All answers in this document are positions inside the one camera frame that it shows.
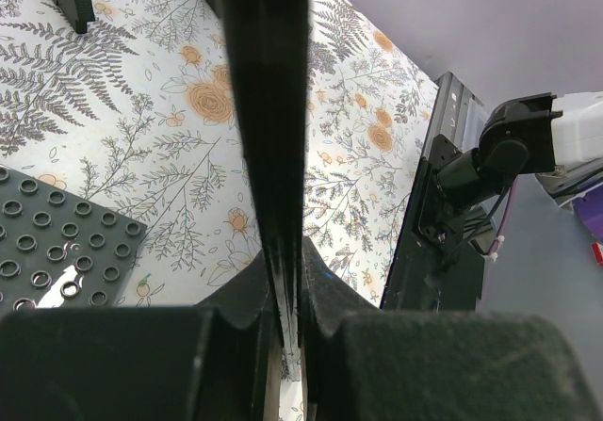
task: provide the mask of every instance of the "orange rose print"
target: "orange rose print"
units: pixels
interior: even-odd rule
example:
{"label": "orange rose print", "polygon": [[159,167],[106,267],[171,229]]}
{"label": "orange rose print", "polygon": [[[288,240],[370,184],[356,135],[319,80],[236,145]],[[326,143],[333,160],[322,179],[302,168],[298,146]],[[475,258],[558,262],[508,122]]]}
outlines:
{"label": "orange rose print", "polygon": [[378,108],[375,111],[375,115],[377,116],[377,121],[383,127],[389,127],[392,125],[392,117],[390,117],[389,113],[387,113],[382,108]]}
{"label": "orange rose print", "polygon": [[356,102],[360,107],[367,108],[368,102],[362,94],[356,93],[356,96],[354,96],[354,98],[356,99]]}
{"label": "orange rose print", "polygon": [[202,117],[225,122],[233,116],[233,103],[213,84],[199,84],[188,90],[190,105]]}
{"label": "orange rose print", "polygon": [[192,46],[183,47],[182,52],[180,54],[182,55],[182,57],[185,58],[185,60],[187,61],[187,64],[190,63],[195,66],[201,64],[201,61],[202,61],[201,54],[199,53],[199,51],[197,49],[195,49]]}
{"label": "orange rose print", "polygon": [[394,43],[389,40],[382,32],[373,33],[373,38],[379,47],[385,52],[392,52],[394,50]]}
{"label": "orange rose print", "polygon": [[219,89],[231,89],[230,69],[228,65],[219,65],[212,70],[214,72],[214,85]]}
{"label": "orange rose print", "polygon": [[54,174],[42,174],[38,177],[38,179],[43,183],[49,184],[61,190],[65,190],[67,188],[67,184],[65,184],[64,181],[57,179]]}
{"label": "orange rose print", "polygon": [[389,133],[382,126],[370,126],[368,128],[368,138],[373,144],[382,151],[392,151],[393,142]]}
{"label": "orange rose print", "polygon": [[249,217],[242,209],[235,207],[228,211],[228,221],[226,223],[230,223],[230,226],[233,227],[233,236],[237,233],[244,235],[247,232],[248,222]]}

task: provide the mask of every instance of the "metal bracket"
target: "metal bracket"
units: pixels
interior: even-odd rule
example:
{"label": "metal bracket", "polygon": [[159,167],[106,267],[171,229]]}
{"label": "metal bracket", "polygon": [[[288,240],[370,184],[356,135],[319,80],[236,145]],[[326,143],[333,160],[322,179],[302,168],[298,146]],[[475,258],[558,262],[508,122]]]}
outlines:
{"label": "metal bracket", "polygon": [[418,207],[416,233],[422,235],[444,254],[463,240],[464,215],[454,212],[437,186],[435,174],[447,163],[461,155],[461,151],[443,135],[433,138],[424,193]]}

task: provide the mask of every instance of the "floral tablecloth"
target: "floral tablecloth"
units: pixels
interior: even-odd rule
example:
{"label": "floral tablecloth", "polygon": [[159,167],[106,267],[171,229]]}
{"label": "floral tablecloth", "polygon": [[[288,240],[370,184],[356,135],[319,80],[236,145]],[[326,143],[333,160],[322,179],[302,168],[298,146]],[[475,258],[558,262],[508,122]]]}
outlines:
{"label": "floral tablecloth", "polygon": [[[51,0],[0,0],[1,162],[149,225],[119,304],[198,302],[260,247],[220,22],[204,0],[92,4],[77,36]],[[436,86],[347,0],[311,9],[304,232],[378,304]]]}

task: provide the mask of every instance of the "gray lego baseplate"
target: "gray lego baseplate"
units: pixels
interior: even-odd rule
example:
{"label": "gray lego baseplate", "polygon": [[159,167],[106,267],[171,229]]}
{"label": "gray lego baseplate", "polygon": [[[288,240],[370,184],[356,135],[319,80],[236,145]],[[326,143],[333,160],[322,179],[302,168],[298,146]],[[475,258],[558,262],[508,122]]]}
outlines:
{"label": "gray lego baseplate", "polygon": [[0,315],[113,304],[146,225],[0,167]]}

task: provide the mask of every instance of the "orange flower print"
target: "orange flower print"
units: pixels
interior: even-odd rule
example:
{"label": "orange flower print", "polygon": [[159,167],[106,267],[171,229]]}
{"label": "orange flower print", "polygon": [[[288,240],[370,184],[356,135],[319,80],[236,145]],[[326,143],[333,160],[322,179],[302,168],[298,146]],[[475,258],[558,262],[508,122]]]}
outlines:
{"label": "orange flower print", "polygon": [[181,126],[183,121],[185,120],[185,114],[182,112],[176,112],[170,118],[166,119],[166,124],[169,127],[178,127]]}
{"label": "orange flower print", "polygon": [[249,226],[249,217],[245,214],[245,211],[238,207],[234,207],[228,211],[228,221],[226,223],[230,223],[230,226],[233,227],[233,237],[237,233],[245,235]]}
{"label": "orange flower print", "polygon": [[213,84],[198,84],[188,90],[190,105],[206,120],[226,122],[233,117],[233,103]]}
{"label": "orange flower print", "polygon": [[375,111],[375,115],[377,116],[377,121],[383,127],[389,127],[392,125],[392,117],[382,108],[378,108]]}
{"label": "orange flower print", "polygon": [[219,65],[213,70],[214,85],[219,89],[231,89],[230,69],[228,65]]}
{"label": "orange flower print", "polygon": [[38,179],[43,183],[49,184],[61,190],[65,190],[67,188],[67,184],[65,184],[64,181],[57,179],[54,174],[42,174],[38,177]]}
{"label": "orange flower print", "polygon": [[210,35],[209,39],[211,39],[214,44],[216,45],[216,49],[218,48],[222,48],[226,45],[226,40],[224,39],[224,37],[222,35]]}
{"label": "orange flower print", "polygon": [[368,138],[381,151],[392,151],[392,138],[383,126],[370,126],[368,128]]}
{"label": "orange flower print", "polygon": [[379,195],[376,193],[371,193],[368,197],[370,199],[370,203],[375,207],[375,204],[379,204]]}
{"label": "orange flower print", "polygon": [[115,13],[115,11],[112,7],[103,4],[102,2],[97,2],[96,4],[94,4],[94,8],[96,9],[97,13],[104,14],[108,20],[113,21],[111,16],[114,15],[113,13]]}
{"label": "orange flower print", "polygon": [[151,274],[148,273],[142,280],[139,281],[139,285],[136,286],[136,294],[140,297],[136,306],[140,306],[145,301],[147,306],[151,306],[151,297],[161,292],[161,290],[165,286],[165,283],[163,283],[160,286],[156,287],[153,291],[151,291],[151,286],[148,283],[150,276]]}
{"label": "orange flower print", "polygon": [[327,102],[327,93],[320,89],[319,91],[317,91],[317,98],[321,104],[326,103]]}
{"label": "orange flower print", "polygon": [[385,36],[383,32],[373,33],[373,38],[379,47],[385,52],[392,52],[394,50],[394,43]]}
{"label": "orange flower print", "polygon": [[326,153],[322,153],[322,154],[318,154],[320,156],[320,158],[322,159],[322,163],[327,166],[333,163],[332,158],[326,154]]}
{"label": "orange flower print", "polygon": [[183,47],[180,54],[185,58],[187,64],[190,63],[191,65],[197,66],[200,65],[203,60],[199,51],[192,46]]}
{"label": "orange flower print", "polygon": [[356,99],[356,102],[360,107],[367,108],[368,102],[362,94],[356,93],[356,96],[354,96],[354,98]]}

